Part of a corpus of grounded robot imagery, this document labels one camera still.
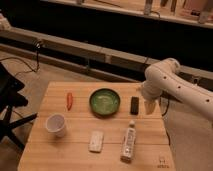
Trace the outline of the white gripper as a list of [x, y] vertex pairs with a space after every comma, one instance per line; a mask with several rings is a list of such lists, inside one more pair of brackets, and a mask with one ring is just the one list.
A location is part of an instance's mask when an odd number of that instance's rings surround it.
[[147, 115], [152, 114], [156, 106], [155, 100], [160, 97], [160, 89], [153, 86], [148, 81], [144, 81], [141, 85], [141, 94], [146, 100], [144, 102], [145, 113]]

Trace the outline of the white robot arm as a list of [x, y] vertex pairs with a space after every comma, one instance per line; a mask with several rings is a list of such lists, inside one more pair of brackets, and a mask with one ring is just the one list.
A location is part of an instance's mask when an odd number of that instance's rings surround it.
[[180, 64], [174, 58], [148, 66], [145, 70], [146, 80], [142, 83], [143, 98], [154, 101], [165, 91], [213, 121], [213, 92], [185, 81], [178, 76], [179, 72]]

